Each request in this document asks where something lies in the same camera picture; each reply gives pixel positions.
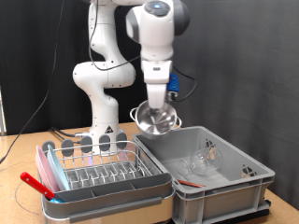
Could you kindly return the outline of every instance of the metal bowl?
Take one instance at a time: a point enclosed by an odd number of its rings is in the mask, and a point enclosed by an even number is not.
[[[160,139],[168,136],[171,130],[179,120],[179,128],[181,120],[177,117],[174,107],[168,103],[164,103],[161,109],[152,109],[149,102],[143,102],[138,108],[134,108],[130,112],[131,118],[136,122],[140,133],[148,139]]]

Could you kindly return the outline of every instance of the black background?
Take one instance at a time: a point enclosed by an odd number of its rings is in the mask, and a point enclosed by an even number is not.
[[[299,2],[295,0],[184,0],[187,32],[176,38],[174,64],[196,77],[196,93],[175,104],[183,126],[201,125],[274,170],[270,186],[299,208]],[[17,133],[48,87],[61,0],[1,1],[0,84],[8,134]],[[119,47],[126,59],[140,47],[126,36],[116,10]],[[92,124],[89,99],[72,71],[89,61],[88,5],[66,1],[57,70],[49,100],[26,132]],[[140,61],[133,86],[107,90],[120,104],[120,122],[146,100]],[[192,83],[180,78],[180,96]]]

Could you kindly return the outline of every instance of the table surface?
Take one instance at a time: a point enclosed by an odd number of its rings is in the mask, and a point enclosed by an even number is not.
[[[132,140],[134,133],[138,133],[135,123],[123,123],[120,127]],[[66,130],[67,133],[87,132],[88,128]],[[7,152],[10,144],[16,135],[0,137],[0,156],[1,158]],[[40,194],[22,184],[18,189],[18,202],[31,212],[22,209],[16,202],[15,191],[21,183],[20,174],[27,172],[37,177],[36,171],[36,145],[41,146],[46,140],[51,140],[56,146],[61,145],[60,139],[52,133],[28,133],[22,135],[11,149],[7,159],[0,165],[0,222],[1,223],[23,223],[23,224],[42,224],[42,211],[40,204]],[[270,215],[267,217],[258,217],[253,220],[242,222],[243,224],[298,224],[299,211],[284,202],[277,195],[267,190],[265,199],[270,200]]]

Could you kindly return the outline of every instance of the dish rack basket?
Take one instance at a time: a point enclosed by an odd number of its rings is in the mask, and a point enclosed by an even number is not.
[[[93,150],[120,143],[125,147],[117,151]],[[100,223],[121,223],[124,218],[128,223],[155,223],[171,218],[175,193],[172,177],[164,174],[135,142],[61,147],[54,148],[54,152],[71,190],[55,192],[63,203],[52,203],[42,196],[44,223],[94,223],[95,219]],[[162,213],[138,219],[135,215],[140,209]],[[135,215],[125,217],[135,211]]]
[[[152,165],[148,167],[144,156],[139,158],[141,152],[137,149],[138,146],[135,142],[110,142],[110,144],[119,143],[125,143],[128,146],[126,149],[118,149],[116,152],[100,150],[99,153],[93,153],[92,150],[85,153],[84,148],[100,147],[107,143],[54,149],[63,166],[70,188],[80,189],[162,173],[157,167]],[[71,150],[74,153],[66,157],[63,151]]]

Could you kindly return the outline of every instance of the red object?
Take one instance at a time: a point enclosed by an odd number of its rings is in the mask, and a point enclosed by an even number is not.
[[[47,189],[45,186],[39,183],[39,181],[37,181],[27,172],[21,174],[21,180],[30,185],[32,188],[36,189],[41,194],[45,195],[46,198],[50,200],[54,198],[55,194],[53,194],[49,189]]]
[[[205,185],[198,185],[198,184],[194,184],[192,182],[188,182],[188,181],[184,181],[184,180],[178,180],[178,182],[179,182],[179,184],[188,185],[188,186],[196,187],[196,188],[203,188],[203,187],[205,187]]]

